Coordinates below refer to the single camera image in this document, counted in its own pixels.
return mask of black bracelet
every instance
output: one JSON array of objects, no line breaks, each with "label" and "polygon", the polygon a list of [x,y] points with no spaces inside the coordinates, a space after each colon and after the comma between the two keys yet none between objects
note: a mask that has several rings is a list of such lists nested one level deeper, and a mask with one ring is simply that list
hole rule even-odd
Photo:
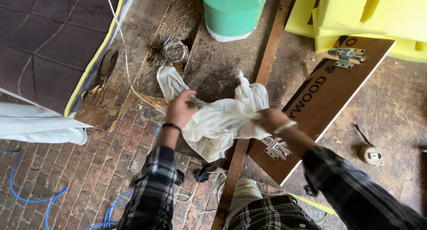
[{"label": "black bracelet", "polygon": [[168,126],[173,127],[175,129],[178,129],[179,133],[182,133],[181,132],[181,128],[179,128],[179,126],[175,125],[174,123],[164,123],[162,127],[165,128],[165,127],[168,127]]}]

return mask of blue cable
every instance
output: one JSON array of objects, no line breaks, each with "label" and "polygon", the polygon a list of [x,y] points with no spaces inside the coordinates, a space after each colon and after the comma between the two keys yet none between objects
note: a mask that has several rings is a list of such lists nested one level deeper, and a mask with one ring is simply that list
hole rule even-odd
[{"label": "blue cable", "polygon": [[[48,217],[49,217],[50,209],[51,209],[51,207],[52,207],[53,203],[55,202],[56,198],[58,198],[61,194],[63,194],[64,192],[66,192],[66,191],[67,191],[67,189],[68,189],[68,187],[64,187],[64,188],[63,188],[63,189],[62,189],[58,194],[56,194],[55,196],[50,197],[50,198],[48,198],[48,199],[44,199],[44,200],[27,200],[27,199],[23,199],[23,198],[21,198],[21,197],[20,197],[20,196],[18,196],[18,194],[16,194],[16,192],[13,190],[13,186],[12,186],[12,179],[13,179],[13,172],[15,171],[15,167],[16,167],[16,165],[18,164],[19,158],[21,157],[22,153],[21,153],[21,152],[19,152],[19,151],[0,151],[0,153],[19,153],[18,158],[16,159],[15,163],[13,164],[12,171],[10,172],[10,178],[9,178],[9,187],[10,187],[10,190],[11,190],[12,194],[13,194],[17,199],[22,200],[22,201],[24,201],[24,202],[28,202],[28,203],[39,203],[39,202],[45,202],[45,201],[49,201],[49,200],[52,200],[52,199],[53,199],[53,200],[51,201],[51,203],[49,204],[49,207],[47,208],[46,216],[45,216],[45,218],[44,218],[44,224],[45,224],[45,226],[46,226],[46,229],[47,229],[47,230],[50,230],[50,228],[49,228],[49,226],[48,226],[48,224],[47,224],[47,220],[48,220]],[[130,194],[130,193],[132,193],[132,192],[133,192],[133,191],[130,191],[130,192],[128,192],[128,193],[125,193],[125,194],[123,194],[123,195],[121,195],[121,196],[117,197],[117,198],[114,200],[114,202],[115,202],[117,199],[119,199],[120,197],[125,196],[125,195],[127,195],[127,194]],[[108,215],[108,214],[112,211],[112,209],[113,209],[115,206],[117,206],[117,205],[119,205],[119,204],[123,204],[123,203],[127,203],[127,202],[120,202],[120,203],[114,204],[114,205],[112,205],[112,206],[110,207],[110,209],[108,210],[108,212],[106,213],[106,215],[105,215],[105,217],[104,217],[104,223],[97,224],[97,225],[94,225],[94,226],[92,226],[92,227],[88,227],[88,228],[83,229],[83,230],[89,230],[89,229],[91,229],[91,228],[99,227],[99,226],[104,226],[104,227],[105,227],[105,225],[108,225],[108,226],[110,227],[110,225],[111,225],[111,224],[117,225],[117,223],[115,223],[115,222],[110,222],[110,216],[111,216],[111,215]],[[108,221],[108,222],[106,222],[106,221],[105,221],[105,219],[107,218],[107,216],[109,216],[109,221]]]},{"label": "blue cable", "polygon": [[153,130],[156,133],[157,137],[159,137],[159,134],[156,131],[156,128],[162,128],[162,126],[153,126]]}]

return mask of plaid shirt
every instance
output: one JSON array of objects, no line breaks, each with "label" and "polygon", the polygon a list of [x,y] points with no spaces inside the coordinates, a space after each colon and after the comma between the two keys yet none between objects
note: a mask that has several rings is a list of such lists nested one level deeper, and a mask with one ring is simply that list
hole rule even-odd
[{"label": "plaid shirt", "polygon": [[[323,193],[338,216],[355,230],[427,229],[427,219],[402,205],[373,183],[367,173],[324,147],[314,147],[302,157],[308,194]],[[172,229],[173,184],[183,174],[174,167],[174,152],[156,147],[135,177],[135,191],[117,227],[122,229]],[[240,229],[313,229],[313,220],[289,196],[264,198],[243,207],[225,227]]]}]

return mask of brown fabric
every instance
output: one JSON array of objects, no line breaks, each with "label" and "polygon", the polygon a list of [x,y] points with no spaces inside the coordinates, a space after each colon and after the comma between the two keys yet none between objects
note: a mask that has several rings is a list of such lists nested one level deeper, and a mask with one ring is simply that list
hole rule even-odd
[{"label": "brown fabric", "polygon": [[0,0],[0,88],[63,114],[112,20],[107,0]]}]

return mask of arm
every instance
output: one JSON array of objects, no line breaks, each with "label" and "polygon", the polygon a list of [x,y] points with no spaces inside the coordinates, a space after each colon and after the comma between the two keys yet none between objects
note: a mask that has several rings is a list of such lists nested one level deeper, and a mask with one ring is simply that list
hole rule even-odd
[{"label": "arm", "polygon": [[[282,112],[267,109],[255,121],[269,133],[286,124]],[[290,150],[302,158],[306,188],[309,194],[321,191],[349,229],[424,229],[427,219],[399,203],[369,175],[352,166],[333,151],[319,147],[296,128],[288,128],[279,136]]]},{"label": "arm", "polygon": [[[168,105],[166,123],[182,129],[196,109],[186,102],[195,91],[185,90]],[[175,168],[174,149],[179,138],[174,127],[162,129],[154,149],[148,154],[141,171],[134,176],[134,192],[126,205],[117,230],[172,229],[173,184],[182,183],[184,174]]]}]

